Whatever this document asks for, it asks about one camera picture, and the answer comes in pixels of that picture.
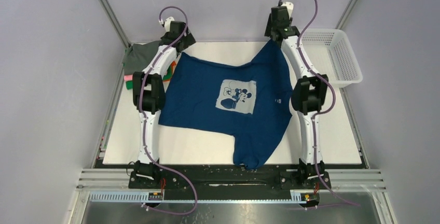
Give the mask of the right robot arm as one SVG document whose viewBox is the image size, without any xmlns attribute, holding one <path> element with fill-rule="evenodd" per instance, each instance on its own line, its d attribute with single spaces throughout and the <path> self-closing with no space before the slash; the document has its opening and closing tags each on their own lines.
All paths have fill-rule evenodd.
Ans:
<svg viewBox="0 0 440 224">
<path fill-rule="evenodd" d="M 291 105 L 299 117 L 301 157 L 293 177 L 300 186 L 310 189 L 319 182 L 319 178 L 324 176 L 325 172 L 318 124 L 319 113 L 327 94 L 328 77 L 314 71 L 314 66 L 304 50 L 301 34 L 298 28 L 292 25 L 293 8 L 291 2 L 279 3 L 272 7 L 265 36 L 278 44 L 296 76 Z"/>
</svg>

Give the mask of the blue t-shirt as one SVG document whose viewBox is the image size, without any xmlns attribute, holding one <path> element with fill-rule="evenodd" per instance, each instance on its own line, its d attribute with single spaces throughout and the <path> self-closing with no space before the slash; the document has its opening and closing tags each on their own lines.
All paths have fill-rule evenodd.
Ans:
<svg viewBox="0 0 440 224">
<path fill-rule="evenodd" d="M 183 53 L 159 124 L 231 135 L 233 163 L 253 170 L 266 163 L 287 129 L 292 91 L 286 59 L 271 40 L 241 66 Z"/>
</svg>

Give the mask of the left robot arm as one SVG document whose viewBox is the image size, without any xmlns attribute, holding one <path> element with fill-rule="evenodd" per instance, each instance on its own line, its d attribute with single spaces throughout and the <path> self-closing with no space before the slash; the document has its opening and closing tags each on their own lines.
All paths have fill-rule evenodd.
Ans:
<svg viewBox="0 0 440 224">
<path fill-rule="evenodd" d="M 141 71 L 133 74 L 132 98 L 139 111 L 141 140 L 137 161 L 130 173 L 132 183 L 141 181 L 148 188 L 160 184 L 158 120 L 166 103 L 163 78 L 180 53 L 195 44 L 195 39 L 183 21 L 173 17 L 160 20 L 165 28 L 158 51 L 152 61 Z"/>
</svg>

